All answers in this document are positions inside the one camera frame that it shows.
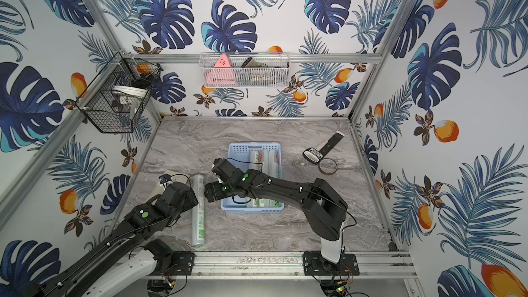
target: metal mounting plate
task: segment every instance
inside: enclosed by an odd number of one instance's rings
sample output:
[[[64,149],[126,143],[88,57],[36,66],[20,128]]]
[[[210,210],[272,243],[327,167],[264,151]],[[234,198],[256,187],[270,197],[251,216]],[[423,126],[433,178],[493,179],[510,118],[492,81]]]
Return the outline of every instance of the metal mounting plate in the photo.
[[[321,252],[305,252],[302,259],[304,261],[304,275],[332,275],[323,267],[324,258],[321,256]],[[354,254],[343,254],[340,260],[340,274],[337,275],[348,275],[347,267],[352,275],[360,275],[357,261]]]
[[[191,275],[194,267],[193,252],[174,252],[171,258],[172,269],[165,276]],[[162,275],[164,271],[155,271],[151,275]]]

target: pink triangular object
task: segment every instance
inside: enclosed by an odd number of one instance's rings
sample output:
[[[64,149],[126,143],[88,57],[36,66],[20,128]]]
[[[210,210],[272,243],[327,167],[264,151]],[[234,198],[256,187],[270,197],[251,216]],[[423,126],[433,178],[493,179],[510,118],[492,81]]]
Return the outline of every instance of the pink triangular object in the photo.
[[[222,54],[216,64],[215,68],[231,68],[229,57]],[[234,75],[232,69],[211,69],[208,71],[205,82],[208,85],[234,85]]]

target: plastic wrap roll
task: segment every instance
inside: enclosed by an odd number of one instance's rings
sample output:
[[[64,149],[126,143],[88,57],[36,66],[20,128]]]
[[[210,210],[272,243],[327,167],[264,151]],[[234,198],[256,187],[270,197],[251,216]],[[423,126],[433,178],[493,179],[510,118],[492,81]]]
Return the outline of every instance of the plastic wrap roll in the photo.
[[[193,191],[196,194],[198,205],[193,208],[193,228],[191,243],[193,247],[201,247],[205,244],[205,200],[203,175],[193,177]]]

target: gray marble surface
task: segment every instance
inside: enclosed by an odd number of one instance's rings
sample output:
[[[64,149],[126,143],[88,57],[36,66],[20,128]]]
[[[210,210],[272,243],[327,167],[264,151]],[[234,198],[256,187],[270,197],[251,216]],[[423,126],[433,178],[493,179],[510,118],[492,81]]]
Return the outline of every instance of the gray marble surface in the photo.
[[[327,155],[338,164],[334,175],[322,175],[307,162],[303,150],[329,139],[336,130],[345,138]],[[176,121],[165,119],[126,201],[123,214],[143,203],[165,170],[201,174],[206,182],[215,176],[211,164],[226,157],[232,142],[279,142],[282,178],[295,182],[325,179],[348,204],[357,226],[344,232],[348,251],[388,251],[374,203],[354,151],[346,121]],[[353,221],[348,217],[347,224]],[[191,211],[155,237],[174,248],[192,250]],[[320,249],[302,211],[286,206],[280,214],[228,214],[220,201],[205,205],[205,245],[200,251],[305,251]]]

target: wire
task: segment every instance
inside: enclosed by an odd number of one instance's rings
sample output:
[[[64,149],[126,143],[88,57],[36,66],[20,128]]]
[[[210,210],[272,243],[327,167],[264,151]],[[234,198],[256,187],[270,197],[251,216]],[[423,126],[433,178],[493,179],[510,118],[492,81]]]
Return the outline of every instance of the wire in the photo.
[[[128,254],[128,260],[130,260],[130,256],[132,255],[132,251],[134,251],[137,248],[144,248],[144,247],[145,247],[144,245],[140,245],[140,246],[137,246],[134,249],[130,250],[130,253]]]
[[[183,288],[185,288],[185,287],[187,286],[188,277],[187,277],[187,274],[185,274],[185,273],[183,273],[183,274],[185,275],[185,284],[183,285],[183,287],[181,287],[180,289],[178,289],[178,291],[171,292],[170,294],[165,295],[165,296],[163,296],[163,297],[169,297],[169,296],[171,296],[171,295],[174,295],[175,293],[179,293],[181,290],[183,290]],[[153,294],[149,293],[149,296],[157,296],[157,297],[161,297],[159,294],[155,294],[155,293],[153,293]]]
[[[251,199],[251,200],[249,200],[247,202],[237,202],[237,201],[234,200],[234,195],[231,196],[231,198],[233,199],[233,202],[236,203],[236,204],[247,204],[247,203],[249,203],[249,202],[251,202],[253,200],[253,199]]]
[[[239,160],[235,160],[234,158],[232,157],[228,157],[226,158],[227,160],[233,160],[233,161],[237,161],[237,162],[240,162],[240,163],[249,163],[249,164],[260,164],[260,165],[264,165],[264,163],[255,163],[255,162],[246,162],[246,161],[239,161]]]
[[[355,294],[360,294],[360,295],[365,295],[366,297],[370,297],[369,295],[367,295],[366,293],[364,292],[348,292],[348,295],[355,295]]]
[[[172,178],[172,177],[174,177],[174,176],[176,176],[176,175],[183,175],[184,177],[186,177],[186,178],[187,178],[187,181],[185,182],[185,184],[187,185],[187,183],[189,183],[189,187],[191,186],[191,181],[190,181],[188,175],[184,175],[184,174],[175,174],[175,175],[171,175],[170,177]]]
[[[179,289],[178,291],[175,291],[175,292],[171,292],[170,294],[168,294],[167,296],[165,297],[169,297],[170,295],[174,295],[175,293],[178,293],[180,292],[181,290],[183,290],[183,288],[185,288],[185,286],[187,285],[187,274],[185,274],[185,284],[183,285],[183,287],[181,287],[181,289]]]
[[[353,225],[348,225],[348,226],[344,227],[344,228],[341,230],[341,233],[345,230],[345,228],[347,228],[347,227],[352,227],[352,226],[355,226],[355,225],[358,224],[356,218],[355,218],[350,212],[348,212],[347,209],[343,208],[342,206],[340,206],[340,205],[337,204],[336,202],[334,202],[334,201],[332,201],[332,200],[330,200],[330,199],[324,197],[323,195],[319,195],[318,193],[313,192],[313,191],[310,191],[310,193],[312,193],[312,194],[314,194],[314,195],[317,195],[317,196],[319,196],[320,198],[324,198],[325,200],[327,200],[328,202],[334,204],[335,206],[337,206],[337,207],[340,208],[341,210],[345,211],[349,216],[352,217],[352,219],[354,220],[354,224],[353,224]]]

